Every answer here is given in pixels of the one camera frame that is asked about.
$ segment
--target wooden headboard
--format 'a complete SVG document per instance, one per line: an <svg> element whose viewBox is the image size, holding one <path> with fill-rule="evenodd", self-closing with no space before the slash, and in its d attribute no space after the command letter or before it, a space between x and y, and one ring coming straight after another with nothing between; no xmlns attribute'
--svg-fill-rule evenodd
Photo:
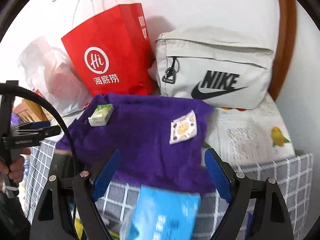
<svg viewBox="0 0 320 240"><path fill-rule="evenodd" d="M273 62L269 94L276 101L291 62L297 29L295 0L279 0L280 23L276 57Z"/></svg>

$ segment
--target plaid fabric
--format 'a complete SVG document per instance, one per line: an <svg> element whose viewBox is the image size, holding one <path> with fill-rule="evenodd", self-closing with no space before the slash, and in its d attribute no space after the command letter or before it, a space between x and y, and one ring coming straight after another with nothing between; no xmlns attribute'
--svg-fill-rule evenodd
<svg viewBox="0 0 320 240"><path fill-rule="evenodd" d="M26 186L25 212L32 222L34 212L44 185L47 181L50 163L54 152L54 142L45 140L41 146L33 147L30 159L30 171ZM274 177L284 195L295 239L299 239L307 217L312 179L313 156L305 154L290 160L272 162L265 165L237 166L235 171L244 172L250 179L266 180ZM96 202L102 218L109 220L108 228L117 231L127 213L135 206L139 198L138 187L112 181L103 198ZM244 239L248 214L253 212L255 200L249 202L247 214L237 239ZM197 214L193 239L210 239L219 225L228 207L218 192L201 198Z"/></svg>

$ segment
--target blue plastic bag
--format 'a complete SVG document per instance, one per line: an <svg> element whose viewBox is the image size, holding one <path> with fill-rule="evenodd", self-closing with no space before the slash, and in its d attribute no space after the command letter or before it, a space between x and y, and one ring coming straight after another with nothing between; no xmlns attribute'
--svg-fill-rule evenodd
<svg viewBox="0 0 320 240"><path fill-rule="evenodd" d="M199 194L142 186L126 240L189 240L199 203Z"/></svg>

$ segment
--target metal clip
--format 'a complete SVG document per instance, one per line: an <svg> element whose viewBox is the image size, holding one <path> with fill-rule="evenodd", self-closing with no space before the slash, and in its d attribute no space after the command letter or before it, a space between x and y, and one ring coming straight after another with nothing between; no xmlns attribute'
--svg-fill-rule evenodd
<svg viewBox="0 0 320 240"><path fill-rule="evenodd" d="M177 57L173 57L173 62L170 68L167 68L164 72L164 76L162 77L162 82L168 83L168 84L174 84L176 82L176 71L174 69L174 63L176 61Z"/></svg>

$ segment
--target white blanket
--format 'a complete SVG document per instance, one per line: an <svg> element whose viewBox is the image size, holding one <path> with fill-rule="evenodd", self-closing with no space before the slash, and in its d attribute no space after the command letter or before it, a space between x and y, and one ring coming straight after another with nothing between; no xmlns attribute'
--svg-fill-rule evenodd
<svg viewBox="0 0 320 240"><path fill-rule="evenodd" d="M278 127L290 142L284 143L283 147L275 145L271 138L274 127ZM268 93L253 110L215 108L208 120L206 142L231 166L295 157L287 128Z"/></svg>

